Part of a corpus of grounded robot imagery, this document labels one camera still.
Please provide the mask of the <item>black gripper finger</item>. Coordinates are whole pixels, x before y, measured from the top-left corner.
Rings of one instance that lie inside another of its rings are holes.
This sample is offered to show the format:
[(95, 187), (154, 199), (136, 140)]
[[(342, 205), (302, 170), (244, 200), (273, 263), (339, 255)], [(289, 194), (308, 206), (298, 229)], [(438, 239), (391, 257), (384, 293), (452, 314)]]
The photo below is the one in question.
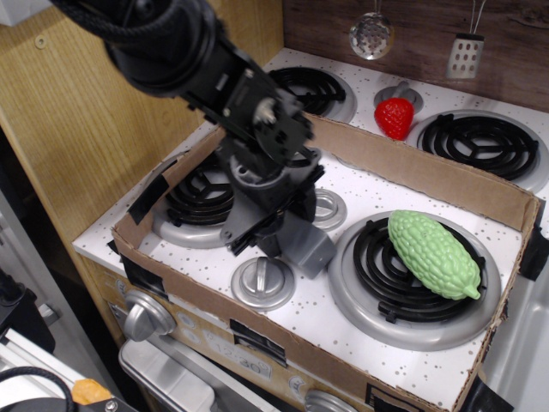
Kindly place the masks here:
[(308, 222), (315, 220), (317, 196), (314, 188), (306, 191), (297, 191), (293, 199), (293, 213), (300, 219)]
[(257, 245), (269, 258), (277, 258), (282, 254), (277, 231), (267, 229), (259, 231)]

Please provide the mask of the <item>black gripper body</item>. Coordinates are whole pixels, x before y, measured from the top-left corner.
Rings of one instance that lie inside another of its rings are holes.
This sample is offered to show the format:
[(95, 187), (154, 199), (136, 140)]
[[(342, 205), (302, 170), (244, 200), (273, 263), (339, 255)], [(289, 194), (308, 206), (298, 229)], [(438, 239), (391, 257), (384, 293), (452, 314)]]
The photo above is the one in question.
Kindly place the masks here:
[(317, 148), (303, 148), (291, 166), (280, 166), (264, 156), (251, 156), (245, 162), (236, 148), (219, 148), (220, 166), (234, 195), (232, 210), (221, 229), (221, 238), (232, 254), (259, 247), (257, 234), (261, 230), (280, 231), (285, 213), (293, 213), (296, 192), (315, 189), (323, 176), (321, 157)]

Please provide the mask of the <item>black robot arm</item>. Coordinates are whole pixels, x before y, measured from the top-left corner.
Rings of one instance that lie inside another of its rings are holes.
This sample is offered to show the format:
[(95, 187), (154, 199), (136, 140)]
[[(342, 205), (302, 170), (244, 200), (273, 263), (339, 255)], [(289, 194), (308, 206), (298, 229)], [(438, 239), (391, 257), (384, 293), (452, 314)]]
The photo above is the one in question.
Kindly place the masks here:
[(308, 148), (311, 122), (297, 99), (226, 36), (204, 1), (59, 1), (75, 24), (103, 40), (134, 88), (179, 97), (225, 130), (216, 154), (232, 187), (221, 232), (239, 254), (256, 245), (297, 265), (325, 264), (335, 248), (314, 225), (323, 174)]

